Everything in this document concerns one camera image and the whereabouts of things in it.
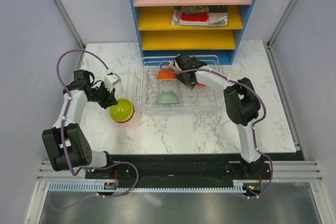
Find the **lime green bowl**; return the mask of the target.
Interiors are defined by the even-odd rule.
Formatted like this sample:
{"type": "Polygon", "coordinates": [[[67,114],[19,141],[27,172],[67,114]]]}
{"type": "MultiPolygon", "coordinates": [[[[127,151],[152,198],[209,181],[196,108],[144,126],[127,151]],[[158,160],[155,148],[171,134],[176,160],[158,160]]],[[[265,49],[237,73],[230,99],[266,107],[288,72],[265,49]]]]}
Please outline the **lime green bowl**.
{"type": "Polygon", "coordinates": [[[114,121],[125,121],[132,115],[134,105],[131,101],[125,98],[120,98],[117,101],[117,105],[113,105],[110,107],[110,117],[114,121]]]}

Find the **orange bowl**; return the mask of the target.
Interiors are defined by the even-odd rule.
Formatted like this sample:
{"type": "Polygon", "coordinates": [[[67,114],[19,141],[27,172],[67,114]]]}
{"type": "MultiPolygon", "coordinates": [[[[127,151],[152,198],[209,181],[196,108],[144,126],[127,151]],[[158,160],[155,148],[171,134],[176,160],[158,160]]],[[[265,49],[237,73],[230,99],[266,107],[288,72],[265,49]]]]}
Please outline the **orange bowl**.
{"type": "Polygon", "coordinates": [[[158,80],[173,80],[177,78],[177,73],[172,68],[160,70],[156,77],[158,80]]]}
{"type": "Polygon", "coordinates": [[[134,114],[135,114],[135,110],[133,110],[132,115],[127,120],[125,120],[125,121],[115,121],[115,122],[120,123],[120,124],[127,123],[134,118],[134,114]]]}

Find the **pale green bowl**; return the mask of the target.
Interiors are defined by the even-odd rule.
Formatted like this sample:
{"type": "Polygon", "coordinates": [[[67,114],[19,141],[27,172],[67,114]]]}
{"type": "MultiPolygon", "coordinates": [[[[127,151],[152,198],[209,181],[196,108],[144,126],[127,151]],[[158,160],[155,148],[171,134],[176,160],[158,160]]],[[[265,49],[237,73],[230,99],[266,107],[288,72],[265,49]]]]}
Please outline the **pale green bowl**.
{"type": "Polygon", "coordinates": [[[156,99],[156,104],[179,104],[180,100],[173,90],[164,90],[156,99]]]}

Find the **clear wire dish rack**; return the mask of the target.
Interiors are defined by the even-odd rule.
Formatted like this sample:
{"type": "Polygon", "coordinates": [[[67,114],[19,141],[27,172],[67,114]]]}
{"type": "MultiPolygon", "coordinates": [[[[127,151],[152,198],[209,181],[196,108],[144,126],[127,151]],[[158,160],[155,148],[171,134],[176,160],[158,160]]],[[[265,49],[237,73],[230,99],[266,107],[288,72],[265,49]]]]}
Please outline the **clear wire dish rack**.
{"type": "Polygon", "coordinates": [[[141,58],[141,74],[138,82],[138,107],[144,113],[203,113],[222,110],[224,95],[216,90],[196,85],[189,89],[177,79],[158,80],[160,65],[173,61],[173,56],[141,58]],[[157,97],[164,91],[173,91],[179,98],[178,104],[157,104],[157,97]]]}

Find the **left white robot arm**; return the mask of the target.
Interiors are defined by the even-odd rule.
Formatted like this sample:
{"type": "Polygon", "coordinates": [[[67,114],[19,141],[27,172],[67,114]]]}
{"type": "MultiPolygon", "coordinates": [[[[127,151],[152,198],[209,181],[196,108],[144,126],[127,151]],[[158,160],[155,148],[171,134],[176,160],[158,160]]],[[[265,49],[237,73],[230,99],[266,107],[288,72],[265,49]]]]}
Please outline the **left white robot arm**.
{"type": "Polygon", "coordinates": [[[93,151],[88,143],[80,122],[87,103],[95,102],[107,109],[117,105],[115,86],[121,82],[116,73],[108,73],[99,86],[94,84],[94,75],[87,70],[73,73],[74,81],[64,89],[64,104],[61,113],[52,126],[42,133],[52,168],[55,171],[70,170],[75,167],[97,168],[103,178],[111,178],[115,165],[108,161],[106,151],[93,151]]]}

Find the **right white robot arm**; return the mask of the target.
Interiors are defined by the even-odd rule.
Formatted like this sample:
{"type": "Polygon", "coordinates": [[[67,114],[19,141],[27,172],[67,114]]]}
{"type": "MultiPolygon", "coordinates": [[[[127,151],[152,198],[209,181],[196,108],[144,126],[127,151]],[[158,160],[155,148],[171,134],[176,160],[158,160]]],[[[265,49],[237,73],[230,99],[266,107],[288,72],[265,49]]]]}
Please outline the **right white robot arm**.
{"type": "Polygon", "coordinates": [[[223,92],[226,113],[236,124],[239,135],[243,160],[240,172],[245,178],[254,178],[259,173],[257,163],[261,161],[261,153],[256,147],[253,124],[259,117],[261,105],[251,81],[248,78],[232,81],[189,54],[180,54],[174,61],[173,65],[178,69],[177,79],[188,88],[193,89],[200,83],[223,92]]]}

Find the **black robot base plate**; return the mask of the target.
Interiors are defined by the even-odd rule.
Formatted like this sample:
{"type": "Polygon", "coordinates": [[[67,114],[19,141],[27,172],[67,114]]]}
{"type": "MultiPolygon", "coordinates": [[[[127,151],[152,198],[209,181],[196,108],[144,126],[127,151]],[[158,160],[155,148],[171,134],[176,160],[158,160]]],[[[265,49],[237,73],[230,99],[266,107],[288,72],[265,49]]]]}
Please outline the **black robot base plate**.
{"type": "Polygon", "coordinates": [[[122,187],[230,187],[234,180],[266,181],[266,158],[246,164],[239,154],[109,155],[107,170],[87,171],[86,179],[117,179],[122,187]]]}

